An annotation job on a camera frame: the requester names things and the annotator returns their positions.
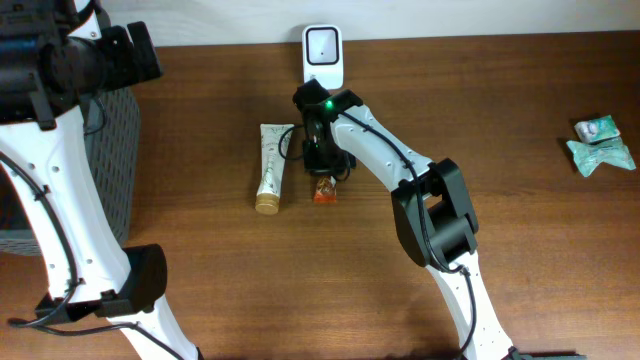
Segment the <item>orange chocolate bar wrapper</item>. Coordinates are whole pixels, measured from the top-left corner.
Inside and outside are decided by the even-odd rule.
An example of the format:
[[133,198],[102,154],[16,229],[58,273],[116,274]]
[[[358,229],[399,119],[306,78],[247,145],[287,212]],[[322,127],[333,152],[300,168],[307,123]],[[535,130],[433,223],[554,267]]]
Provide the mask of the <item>orange chocolate bar wrapper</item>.
[[337,202],[337,181],[333,176],[322,176],[316,184],[313,202],[316,204],[330,204]]

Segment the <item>white cream tube gold cap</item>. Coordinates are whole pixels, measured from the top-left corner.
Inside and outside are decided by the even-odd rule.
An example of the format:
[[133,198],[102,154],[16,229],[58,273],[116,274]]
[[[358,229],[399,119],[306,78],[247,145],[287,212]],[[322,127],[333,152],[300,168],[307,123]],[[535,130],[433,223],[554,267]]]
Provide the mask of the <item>white cream tube gold cap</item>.
[[261,179],[255,209],[263,215],[279,212],[281,186],[293,124],[261,124]]

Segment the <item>green wet wipes pack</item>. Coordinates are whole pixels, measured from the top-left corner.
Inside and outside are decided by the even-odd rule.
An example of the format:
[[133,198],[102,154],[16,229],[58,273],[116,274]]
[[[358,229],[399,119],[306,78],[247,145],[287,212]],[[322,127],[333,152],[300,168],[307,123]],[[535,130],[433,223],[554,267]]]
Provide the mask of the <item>green wet wipes pack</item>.
[[569,140],[566,145],[573,155],[577,170],[583,177],[589,177],[602,163],[630,171],[636,169],[630,151],[620,137],[597,144]]

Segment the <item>small teal tissue pack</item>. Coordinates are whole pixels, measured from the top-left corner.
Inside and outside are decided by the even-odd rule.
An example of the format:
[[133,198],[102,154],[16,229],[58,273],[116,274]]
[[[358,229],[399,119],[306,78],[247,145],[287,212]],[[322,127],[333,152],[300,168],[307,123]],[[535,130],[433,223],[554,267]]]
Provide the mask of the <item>small teal tissue pack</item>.
[[611,115],[580,121],[574,126],[574,130],[580,140],[586,144],[607,141],[621,135]]

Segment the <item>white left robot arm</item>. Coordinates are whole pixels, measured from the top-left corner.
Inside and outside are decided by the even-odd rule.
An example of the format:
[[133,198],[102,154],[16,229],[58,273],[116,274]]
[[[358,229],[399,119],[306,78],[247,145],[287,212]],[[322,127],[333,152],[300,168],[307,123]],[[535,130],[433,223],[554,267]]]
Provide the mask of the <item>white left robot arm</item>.
[[11,327],[69,336],[92,314],[143,359],[200,357],[167,302],[162,248],[117,242],[85,149],[84,103],[161,74],[145,24],[114,26],[97,1],[2,3],[1,165],[49,283],[35,318]]

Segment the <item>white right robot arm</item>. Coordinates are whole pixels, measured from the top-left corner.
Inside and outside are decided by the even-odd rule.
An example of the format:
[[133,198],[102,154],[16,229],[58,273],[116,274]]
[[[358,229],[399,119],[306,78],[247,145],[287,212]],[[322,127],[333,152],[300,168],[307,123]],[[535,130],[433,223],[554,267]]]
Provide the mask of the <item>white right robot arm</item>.
[[350,90],[331,94],[310,80],[292,101],[303,119],[306,171],[348,172],[359,161],[389,191],[398,240],[434,278],[454,321],[457,358],[520,358],[481,276],[479,223],[457,164],[415,152]]

